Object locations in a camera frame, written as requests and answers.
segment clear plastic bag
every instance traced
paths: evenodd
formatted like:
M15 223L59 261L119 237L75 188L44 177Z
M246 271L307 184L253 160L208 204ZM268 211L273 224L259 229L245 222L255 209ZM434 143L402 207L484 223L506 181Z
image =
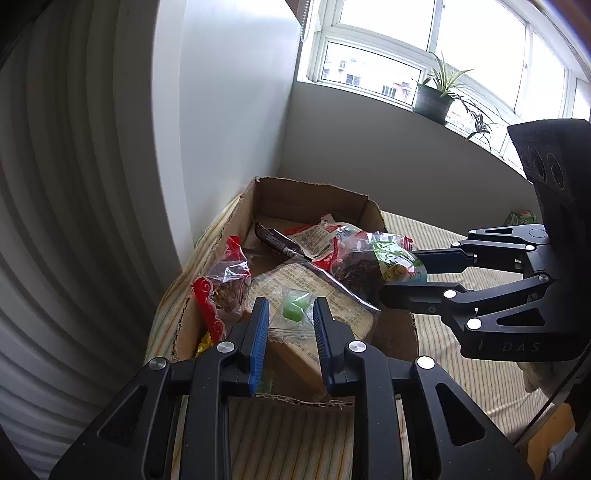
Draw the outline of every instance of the clear plastic bag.
M350 223L336 222L328 213L315 225L287 228L283 233L298 243L314 265L330 271L330 265L336 258L339 237L354 235L360 231L361 228Z
M281 304L269 323L269 338L279 342L314 338L315 299L311 292L284 288Z
M251 271L240 238L230 236L224 253L203 277L193 282L193 294L214 342L226 336L224 322L237 322L251 284Z
M427 270L410 250L413 240L393 233L340 236L330 273L364 300L386 283L427 281Z
M313 295L311 305L306 311L310 324L309 330L307 324L304 324L306 325L306 336L310 336L312 350L316 348L316 341L313 338L314 299L327 297L333 318L351 325L354 334L361 339L370 335L373 325L378 321L381 313L380 309L360 299L342 283L336 281L326 270L314 265L300 254L295 254L293 258L275 269L255 277L248 296L247 307L250 309L253 307L256 297L266 297L269 300L271 320L273 320L275 313L281 310L280 305L284 300L286 290L311 292ZM272 328L272 322L270 322L269 339L281 341L271 333ZM294 340L291 343L301 344L301 341Z

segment snack package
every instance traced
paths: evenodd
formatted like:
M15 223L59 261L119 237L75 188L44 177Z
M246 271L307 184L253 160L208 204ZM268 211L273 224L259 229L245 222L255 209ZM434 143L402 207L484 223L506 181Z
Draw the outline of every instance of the snack package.
M412 239L393 233L340 236L330 273L360 298L371 299L386 283L427 281L427 270L412 248Z
M503 223L503 226L527 225L529 223L536 223L535 213L531 210L523 212L511 212Z
M269 338L292 342L315 338L313 308L316 295L311 292L284 288L279 308L269 323Z
M246 306L252 309L257 297L265 297L269 300L271 318L275 319L275 314L281 310L286 290L312 292L315 297L326 297L333 317L340 322L347 323L353 330L355 339L364 341L371 339L374 327L378 323L380 310L355 296L326 270L317 267L298 254L277 268L254 277ZM313 315L311 311L308 311L307 314L311 320L311 336L300 335L299 338L285 338L284 336L284 340L280 341L271 333L272 327L269 324L270 342L268 346L311 388L323 394L326 387L323 384L320 371L318 348L312 324Z
M335 222L332 215L327 214L318 224L287 228L283 233L301 247L304 255L311 258L314 265L330 271L336 258L338 239L360 231L360 228L350 223Z
M226 337L226 322L242 316L243 304L251 284L251 271L242 252L240 238L230 236L226 249L192 289L214 343Z

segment plant pot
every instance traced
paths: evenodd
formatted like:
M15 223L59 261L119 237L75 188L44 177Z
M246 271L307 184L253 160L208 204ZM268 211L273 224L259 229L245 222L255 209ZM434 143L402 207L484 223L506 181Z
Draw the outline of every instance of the plant pot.
M441 92L427 85L419 85L414 100L413 112L426 116L428 119L445 125L447 111L453 103L449 95L441 96Z

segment window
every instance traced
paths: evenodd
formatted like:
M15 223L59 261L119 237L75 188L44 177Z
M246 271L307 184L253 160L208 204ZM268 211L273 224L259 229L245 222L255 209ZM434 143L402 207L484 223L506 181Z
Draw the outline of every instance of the window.
M344 0L340 23L427 49L434 0Z
M329 76L327 80L359 87L363 79L363 89L382 94L385 85L393 87L394 96L401 102L411 103L421 71L396 60L386 58L358 48L329 43L327 55L333 59L351 58L357 60L348 64L339 76Z
M591 86L574 47L527 0L314 4L319 28L304 43L310 53L302 58L309 61L300 65L299 79L341 84L410 109L418 83L437 66L430 52L443 55L448 66L471 69L462 77L463 93L492 119L491 150L517 170L507 125L565 116L589 119ZM331 61L338 70L330 68ZM447 121L465 136L475 130L458 101ZM473 140L488 149L478 137Z
M496 0L443 0L437 54L515 108L525 24Z
M347 75L347 79L345 80L345 83L347 85L353 85L355 87L359 86L359 81L361 80L360 77L355 77L353 75Z
M396 88L389 87L388 85L384 85L382 87L382 95L385 95L386 97L390 97L390 98L395 98Z
M529 70L530 78L521 119L529 122L560 117L564 92L564 67L535 33Z

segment window blind cord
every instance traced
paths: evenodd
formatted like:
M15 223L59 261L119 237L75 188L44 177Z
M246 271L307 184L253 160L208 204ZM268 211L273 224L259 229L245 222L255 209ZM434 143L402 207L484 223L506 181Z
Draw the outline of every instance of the window blind cord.
M589 353L591 353L591 342L589 342L587 344L587 347L585 347L585 350L583 351L583 353L581 353L581 356L579 357L579 360L577 361L577 363L574 365L572 370L564 377L564 379L562 380L560 385L558 385L556 390L554 390L554 393L552 393L550 398L548 398L548 401L538 411L538 413L535 414L534 418L531 419L531 422L529 422L525 426L525 428L521 431L521 433L513 441L514 446L517 445L517 443L525 436L525 434L529 431L529 429L532 428L532 426L535 424L535 422L537 422L538 419L544 414L544 412L550 406L550 404L554 401L556 396L560 393L560 391L564 388L564 386L570 381L570 379L573 378L573 375L577 372L577 370L579 370L581 365L583 365L583 362L587 359L587 357L589 356Z
M314 10L314 0L306 0L306 4L304 6L304 14L301 17L300 40L302 42L308 40L308 35L310 34L310 26L308 25L308 20L312 10Z

